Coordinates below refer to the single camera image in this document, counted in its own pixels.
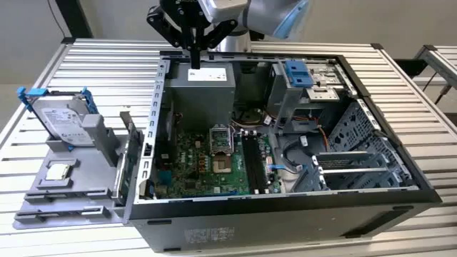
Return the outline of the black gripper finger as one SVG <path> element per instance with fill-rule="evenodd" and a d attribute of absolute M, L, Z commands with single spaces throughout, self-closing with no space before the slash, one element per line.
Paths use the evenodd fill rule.
<path fill-rule="evenodd" d="M 204 34 L 204 27 L 196 27 L 195 35 L 195 68 L 200 68 L 201 63 L 201 51 L 208 48 L 213 49 L 223 39 L 232 33 L 233 29 L 237 27 L 236 20 L 223 21 L 216 25 L 208 34 Z"/>
<path fill-rule="evenodd" d="M 147 22 L 173 47 L 181 47 L 189 51 L 191 67 L 195 69 L 195 36 L 191 27 L 180 27 L 160 5 L 149 8 Z"/>

